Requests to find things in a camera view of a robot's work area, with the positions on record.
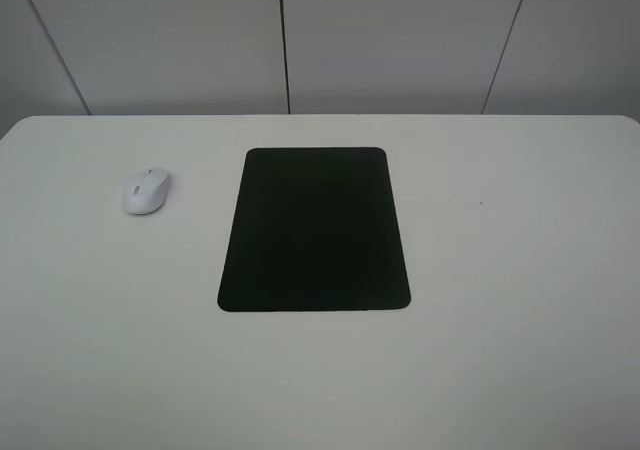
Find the white computer mouse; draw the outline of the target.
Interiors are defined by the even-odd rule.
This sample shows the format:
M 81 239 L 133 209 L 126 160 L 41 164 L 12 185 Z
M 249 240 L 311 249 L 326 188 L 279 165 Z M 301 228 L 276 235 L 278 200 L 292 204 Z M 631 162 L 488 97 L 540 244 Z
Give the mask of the white computer mouse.
M 127 214 L 147 215 L 160 209 L 166 201 L 170 174 L 160 168 L 142 170 L 124 185 L 122 205 Z

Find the black mouse pad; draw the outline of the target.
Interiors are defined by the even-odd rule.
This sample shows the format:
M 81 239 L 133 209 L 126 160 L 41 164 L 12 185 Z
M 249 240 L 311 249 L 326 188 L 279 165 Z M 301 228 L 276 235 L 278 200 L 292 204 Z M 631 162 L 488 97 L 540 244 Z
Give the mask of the black mouse pad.
M 410 302 L 383 149 L 247 152 L 217 298 L 222 310 L 400 310 Z

